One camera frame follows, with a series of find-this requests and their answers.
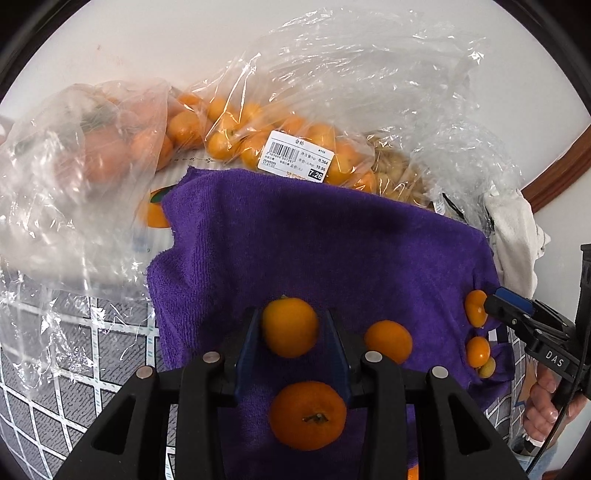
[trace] blue jeans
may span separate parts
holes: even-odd
[[[513,442],[511,449],[512,450],[521,450],[523,448],[523,441],[524,441],[523,437],[516,439]],[[530,480],[541,480],[542,475],[544,475],[546,473],[546,471],[548,470],[548,467],[550,466],[550,462],[552,462],[552,458],[554,458],[554,455],[556,454],[557,449],[558,449],[558,443],[555,443],[554,445],[552,445],[552,448],[549,448],[548,450],[546,450],[544,452],[544,454],[540,458],[540,461],[535,464],[534,469],[530,472],[530,475],[529,475]],[[515,453],[515,452],[514,452],[514,455],[515,455],[515,458],[517,458],[517,461],[519,462],[519,464],[521,465],[523,470],[526,470],[528,468],[528,466],[530,465],[531,461],[534,459],[534,457],[519,455],[518,453]]]

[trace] brown wooden trim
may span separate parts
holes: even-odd
[[[538,212],[563,193],[591,167],[591,126],[538,178],[523,189],[523,196]]]
[[[551,472],[546,472],[542,476],[542,480],[554,480],[558,476],[559,473],[560,473],[560,470],[552,470]]]

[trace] purple towel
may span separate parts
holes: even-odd
[[[337,307],[345,327],[359,334],[382,319],[403,324],[414,340],[404,366],[444,365],[483,409],[507,391],[514,376],[510,345],[493,349],[497,369],[489,380],[466,362],[466,341],[484,330],[470,326],[464,298],[498,286],[479,231],[374,195],[239,169],[190,169],[163,208],[174,246],[151,263],[148,284],[168,367],[216,349],[244,308],[285,294],[317,312]],[[498,325],[489,319],[485,330]],[[279,444],[268,427],[280,389],[305,380],[330,384],[322,345],[320,339],[292,360],[259,346],[243,401],[220,411],[230,480],[357,478],[364,411],[350,411],[341,437],[315,452]],[[412,411],[408,423],[412,466]]]

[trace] human hand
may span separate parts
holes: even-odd
[[[537,379],[525,404],[523,426],[530,438],[543,442],[558,418],[558,410],[552,404],[552,394],[558,387],[558,381],[552,370],[541,363],[538,364]],[[587,398],[582,393],[576,394],[568,407],[564,425],[573,421],[586,403]]]

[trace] grid patterned fabric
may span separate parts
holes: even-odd
[[[6,355],[0,362],[0,432],[23,470],[34,480],[51,479],[72,447],[121,385],[141,365],[164,369],[158,327],[151,304],[116,304],[86,297],[59,302],[54,310],[60,327],[77,355],[88,358],[87,371],[68,365],[51,367],[54,381],[43,384],[32,399],[22,395],[20,379]],[[21,312],[41,315],[37,307],[15,306]],[[518,434],[523,406],[516,406],[525,375],[523,346],[514,337],[517,375],[511,393],[497,400],[486,416],[507,440]],[[8,354],[6,346],[2,349]],[[174,480],[176,406],[171,409],[165,472]]]

